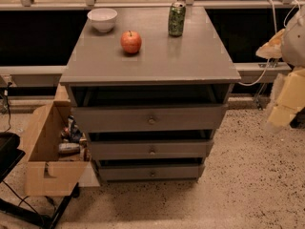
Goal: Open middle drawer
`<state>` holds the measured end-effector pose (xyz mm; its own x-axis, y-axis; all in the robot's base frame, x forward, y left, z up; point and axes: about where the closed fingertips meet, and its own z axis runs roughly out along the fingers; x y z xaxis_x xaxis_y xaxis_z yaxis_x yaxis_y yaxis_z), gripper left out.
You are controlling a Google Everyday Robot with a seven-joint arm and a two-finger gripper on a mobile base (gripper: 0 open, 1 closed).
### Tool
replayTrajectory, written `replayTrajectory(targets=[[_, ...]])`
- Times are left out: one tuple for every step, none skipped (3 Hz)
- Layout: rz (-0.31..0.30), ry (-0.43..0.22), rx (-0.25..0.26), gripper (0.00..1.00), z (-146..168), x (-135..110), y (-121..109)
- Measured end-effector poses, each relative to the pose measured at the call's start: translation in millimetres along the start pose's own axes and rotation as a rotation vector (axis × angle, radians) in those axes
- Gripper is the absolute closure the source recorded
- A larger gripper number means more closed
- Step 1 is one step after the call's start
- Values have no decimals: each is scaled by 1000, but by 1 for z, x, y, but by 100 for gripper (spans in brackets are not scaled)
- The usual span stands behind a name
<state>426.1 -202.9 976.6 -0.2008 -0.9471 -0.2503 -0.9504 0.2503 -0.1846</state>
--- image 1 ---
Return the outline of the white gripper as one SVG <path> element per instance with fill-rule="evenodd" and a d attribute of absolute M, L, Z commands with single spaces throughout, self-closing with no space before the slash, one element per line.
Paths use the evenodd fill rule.
<path fill-rule="evenodd" d="M 255 55 L 265 59 L 282 57 L 281 44 L 284 29 L 258 48 Z M 267 106 L 265 129 L 278 133 L 287 127 L 305 108 L 305 69 L 294 68 L 288 75 L 279 74 L 273 84 L 270 103 Z"/>

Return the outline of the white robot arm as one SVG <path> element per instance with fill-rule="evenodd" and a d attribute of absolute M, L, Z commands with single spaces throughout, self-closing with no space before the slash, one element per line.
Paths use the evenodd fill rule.
<path fill-rule="evenodd" d="M 265 128 L 278 133 L 305 108 L 305 6 L 255 54 L 265 59 L 282 58 L 294 67 L 288 75 L 276 77 L 267 107 Z"/>

